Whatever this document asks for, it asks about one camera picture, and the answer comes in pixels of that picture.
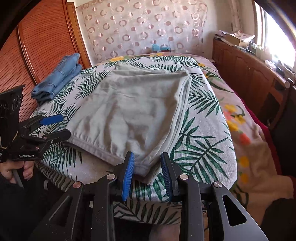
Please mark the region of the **person's left hand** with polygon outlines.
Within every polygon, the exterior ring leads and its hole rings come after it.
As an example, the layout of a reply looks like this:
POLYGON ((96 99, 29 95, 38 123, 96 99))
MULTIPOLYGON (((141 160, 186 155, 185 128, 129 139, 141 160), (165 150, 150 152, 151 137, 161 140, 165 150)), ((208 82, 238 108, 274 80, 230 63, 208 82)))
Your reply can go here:
POLYGON ((1 174, 10 183, 16 184, 16 178, 13 171, 22 170, 23 178, 25 180, 29 180, 33 176, 34 164, 34 161, 14 162, 11 160, 7 160, 6 162, 1 163, 1 174))

